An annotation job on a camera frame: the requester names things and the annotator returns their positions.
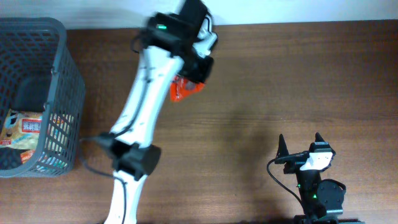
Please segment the orange snack bag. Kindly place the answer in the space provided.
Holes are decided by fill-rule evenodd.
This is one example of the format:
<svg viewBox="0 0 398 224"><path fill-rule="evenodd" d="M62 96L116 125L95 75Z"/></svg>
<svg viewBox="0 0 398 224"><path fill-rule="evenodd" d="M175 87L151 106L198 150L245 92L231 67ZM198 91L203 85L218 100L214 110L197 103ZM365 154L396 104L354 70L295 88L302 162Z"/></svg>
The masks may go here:
<svg viewBox="0 0 398 224"><path fill-rule="evenodd" d="M195 83L187 78L176 76L170 84L170 100L172 102L182 101L184 98L202 91L204 87L204 83Z"/></svg>

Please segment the pale yellow snack bag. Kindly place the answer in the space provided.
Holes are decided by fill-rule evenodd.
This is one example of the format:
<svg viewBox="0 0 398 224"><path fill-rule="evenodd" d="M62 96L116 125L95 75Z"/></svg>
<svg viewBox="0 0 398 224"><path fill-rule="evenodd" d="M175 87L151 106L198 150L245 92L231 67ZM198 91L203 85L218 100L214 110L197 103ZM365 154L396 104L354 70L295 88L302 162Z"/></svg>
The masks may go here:
<svg viewBox="0 0 398 224"><path fill-rule="evenodd" d="M1 130L1 147L16 150L22 160L30 159L39 142L42 118L38 112L9 110ZM45 140L45 147L60 152L68 141L72 122L74 117L69 114L51 114L47 128L50 137Z"/></svg>

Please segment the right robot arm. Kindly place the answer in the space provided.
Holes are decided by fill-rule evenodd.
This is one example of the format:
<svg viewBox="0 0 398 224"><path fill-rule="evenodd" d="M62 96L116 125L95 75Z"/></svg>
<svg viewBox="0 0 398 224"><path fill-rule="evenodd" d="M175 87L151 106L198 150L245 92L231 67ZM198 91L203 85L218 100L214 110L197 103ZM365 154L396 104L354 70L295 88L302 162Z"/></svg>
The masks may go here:
<svg viewBox="0 0 398 224"><path fill-rule="evenodd" d="M345 184L333 180L322 179L321 173L330 166L336 152L325 141L320 133L308 150L295 154L289 153L283 135L279 136L277 154L268 162L284 165L284 174L294 174L297 179L299 194L295 194L274 176L271 178L283 189L292 194L299 202L303 213L293 217L294 223L361 223L358 219L340 219L343 214L345 200Z"/></svg>

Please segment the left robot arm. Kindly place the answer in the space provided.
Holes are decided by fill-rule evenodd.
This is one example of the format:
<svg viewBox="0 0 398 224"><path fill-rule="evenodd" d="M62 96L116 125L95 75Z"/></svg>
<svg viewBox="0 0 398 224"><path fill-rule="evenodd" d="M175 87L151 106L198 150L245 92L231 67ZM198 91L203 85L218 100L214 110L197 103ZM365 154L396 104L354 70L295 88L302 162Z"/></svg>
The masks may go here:
<svg viewBox="0 0 398 224"><path fill-rule="evenodd" d="M126 104L107 133L93 137L112 160L113 196L105 223L136 223L146 178L161 149L152 144L155 124L171 86L182 94L206 82L218 35L205 3L185 1L177 13L158 12L136 37L142 46L139 66Z"/></svg>

